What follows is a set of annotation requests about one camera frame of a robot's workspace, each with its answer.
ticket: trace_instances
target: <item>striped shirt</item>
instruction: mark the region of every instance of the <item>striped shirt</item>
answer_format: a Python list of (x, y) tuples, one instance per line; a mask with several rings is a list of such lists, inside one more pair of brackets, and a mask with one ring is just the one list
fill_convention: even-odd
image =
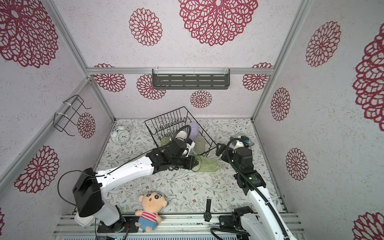
[(149, 213), (149, 212), (143, 212), (141, 215), (142, 218), (147, 219), (152, 222), (157, 222), (156, 220), (156, 213)]

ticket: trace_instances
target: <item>watch strap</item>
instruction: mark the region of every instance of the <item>watch strap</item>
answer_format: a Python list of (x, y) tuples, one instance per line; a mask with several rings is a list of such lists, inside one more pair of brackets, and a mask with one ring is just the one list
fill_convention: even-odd
[(207, 208), (205, 209), (205, 212), (211, 211), (211, 201), (212, 199), (207, 199)]

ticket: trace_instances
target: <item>table surface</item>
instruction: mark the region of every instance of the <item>table surface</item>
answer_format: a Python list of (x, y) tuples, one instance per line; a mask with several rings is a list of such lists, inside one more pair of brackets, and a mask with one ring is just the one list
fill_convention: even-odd
[[(198, 119), (199, 124), (216, 143), (227, 143), (230, 136), (244, 132), (255, 143), (250, 149), (255, 169), (266, 182), (273, 203), (283, 211), (279, 197), (272, 183), (263, 154), (250, 119)], [(130, 132), (129, 141), (116, 144), (109, 140), (97, 169), (117, 167), (143, 152), (156, 147), (143, 119), (121, 119), (117, 125), (125, 126)], [(122, 212), (142, 209), (140, 195), (149, 191), (165, 195), (168, 205), (162, 212), (190, 213), (205, 212), (206, 199), (212, 199), (211, 212), (231, 212), (234, 208), (252, 206), (237, 185), (231, 166), (220, 160), (212, 150), (208, 158), (218, 162), (219, 170), (214, 173), (196, 173), (187, 169), (162, 171), (134, 179), (111, 190), (107, 199), (116, 204)]]

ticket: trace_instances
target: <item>stuffed toy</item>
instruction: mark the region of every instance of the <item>stuffed toy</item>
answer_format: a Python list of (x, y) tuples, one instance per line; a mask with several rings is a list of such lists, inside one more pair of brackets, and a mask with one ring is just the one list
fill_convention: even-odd
[(167, 201), (158, 192), (148, 192), (139, 197), (139, 202), (141, 202), (143, 210), (135, 212), (136, 216), (140, 216), (139, 221), (135, 225), (146, 232), (151, 232), (156, 227), (157, 222), (162, 221), (157, 213), (167, 206)]

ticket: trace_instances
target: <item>black cable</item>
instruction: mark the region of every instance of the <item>black cable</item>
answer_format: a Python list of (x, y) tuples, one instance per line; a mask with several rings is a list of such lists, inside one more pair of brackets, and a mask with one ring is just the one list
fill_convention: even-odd
[(96, 234), (96, 218), (95, 218), (95, 236), (96, 236), (96, 240), (99, 240), (99, 238), (97, 237), (97, 234)]
[(247, 182), (247, 183), (249, 183), (249, 185), (262, 197), (262, 199), (264, 200), (264, 202), (268, 205), (268, 207), (269, 207), (269, 209), (271, 210), (271, 212), (272, 212), (272, 214), (274, 215), (274, 217), (275, 217), (275, 219), (276, 219), (276, 221), (277, 221), (277, 223), (279, 224), (279, 227), (280, 227), (280, 229), (281, 229), (281, 231), (283, 232), (283, 235), (284, 235), (284, 238), (286, 239), (286, 240), (289, 240), (289, 237), (288, 237), (288, 234), (287, 234), (287, 232), (286, 232), (286, 230), (285, 230), (285, 227), (283, 226), (283, 223), (281, 222), (281, 220), (280, 220), (280, 218), (279, 218), (279, 216), (278, 216), (278, 214), (276, 213), (276, 211), (275, 211), (275, 209), (273, 208), (273, 206), (271, 205), (271, 203), (268, 201), (268, 199), (262, 194), (262, 192), (260, 191), (260, 190), (258, 190), (257, 189), (257, 187), (255, 187), (254, 185), (253, 185), (253, 183), (251, 182), (251, 180), (250, 179), (248, 179), (242, 172), (240, 172), (237, 168), (236, 168), (236, 166), (233, 164), (233, 162), (230, 160), (230, 158), (229, 158), (229, 145), (232, 143), (232, 142), (234, 142), (234, 141), (241, 141), (243, 144), (244, 144), (244, 146), (246, 145), (245, 144), (245, 142), (242, 140), (242, 139), (240, 139), (240, 138), (234, 138), (234, 139), (231, 139), (228, 143), (227, 143), (227, 147), (226, 147), (226, 154), (227, 154), (227, 159), (228, 159), (228, 162), (229, 162), (229, 164), (232, 166), (232, 168), (237, 172), (237, 173), (239, 173), (240, 174), (240, 176)]
[(189, 126), (189, 125), (185, 125), (184, 127), (181, 127), (179, 130), (177, 130), (177, 131), (175, 132), (175, 134), (173, 134), (172, 139), (176, 138), (176, 135), (177, 135), (179, 132), (181, 132), (183, 129), (185, 129), (185, 128), (188, 128), (188, 133), (187, 133), (187, 137), (186, 137), (186, 139), (188, 139), (188, 138), (189, 138), (189, 135), (191, 134), (191, 130), (192, 130), (191, 126)]
[(72, 170), (72, 171), (68, 171), (68, 172), (64, 173), (63, 175), (61, 175), (61, 177), (59, 178), (59, 181), (57, 182), (57, 193), (59, 194), (59, 196), (60, 196), (61, 199), (63, 199), (64, 201), (66, 201), (66, 202), (69, 203), (69, 204), (72, 204), (72, 205), (76, 206), (76, 204), (73, 204), (73, 203), (71, 203), (71, 202), (65, 200), (65, 199), (63, 198), (63, 196), (60, 194), (60, 191), (59, 191), (60, 180), (61, 180), (66, 174), (68, 174), (68, 173), (70, 173), (70, 172), (82, 172), (83, 174), (85, 174), (85, 175), (87, 175), (87, 176), (89, 176), (89, 177), (102, 177), (102, 176), (104, 176), (104, 175), (102, 175), (102, 176), (88, 175), (88, 174), (86, 174), (86, 173), (84, 173), (83, 171), (80, 171), (80, 170)]
[[(112, 172), (116, 171), (116, 170), (119, 169), (120, 167), (124, 166), (125, 164), (131, 162), (132, 160), (134, 160), (134, 159), (140, 157), (141, 155), (143, 155), (143, 154), (145, 154), (145, 153), (142, 153), (142, 154), (138, 155), (137, 157), (134, 157), (134, 158), (132, 158), (131, 160), (129, 160), (129, 161), (127, 161), (127, 162), (121, 164), (119, 167), (117, 167), (116, 169), (110, 171), (110, 172), (107, 173), (107, 174), (111, 174)], [(64, 173), (63, 175), (61, 175), (61, 177), (59, 178), (59, 181), (57, 182), (57, 193), (59, 194), (59, 196), (60, 196), (61, 199), (63, 199), (65, 202), (67, 202), (67, 203), (69, 203), (69, 204), (72, 204), (72, 205), (74, 205), (74, 206), (76, 206), (76, 204), (73, 204), (73, 203), (67, 201), (66, 199), (64, 199), (63, 196), (60, 194), (60, 191), (59, 191), (59, 184), (60, 184), (61, 179), (62, 179), (66, 174), (68, 174), (68, 173), (70, 173), (70, 172), (81, 172), (81, 173), (83, 173), (84, 175), (86, 175), (86, 176), (88, 176), (88, 177), (104, 177), (104, 176), (105, 176), (105, 175), (101, 175), (101, 176), (88, 175), (88, 174), (86, 174), (85, 172), (83, 172), (83, 171), (81, 171), (81, 170), (72, 170), (72, 171), (68, 171), (68, 172)]]
[(127, 164), (127, 163), (129, 163), (129, 162), (132, 162), (132, 161), (135, 160), (136, 158), (138, 158), (138, 157), (140, 157), (141, 155), (146, 154), (147, 152), (150, 152), (150, 151), (152, 151), (152, 150), (153, 150), (153, 149), (148, 150), (148, 151), (146, 151), (146, 152), (144, 152), (144, 153), (138, 155), (137, 157), (134, 157), (134, 158), (132, 158), (131, 160), (129, 160), (129, 161), (127, 161), (127, 162), (121, 164), (119, 167), (117, 167), (117, 168), (113, 169), (112, 171), (110, 171), (109, 173), (107, 173), (107, 175), (113, 173), (114, 171), (116, 171), (116, 170), (119, 169), (120, 167), (124, 166), (125, 164)]
[(235, 234), (244, 234), (244, 235), (247, 235), (247, 236), (250, 236), (250, 234), (248, 232), (241, 232), (241, 231), (236, 231), (236, 230), (227, 230), (227, 229), (222, 229), (222, 228), (216, 228), (216, 227), (211, 227), (209, 229), (209, 231), (212, 233), (213, 236), (215, 236), (215, 238), (217, 238), (218, 240), (223, 240), (221, 237), (217, 236), (214, 231), (220, 231), (220, 232), (229, 232), (229, 233), (235, 233)]

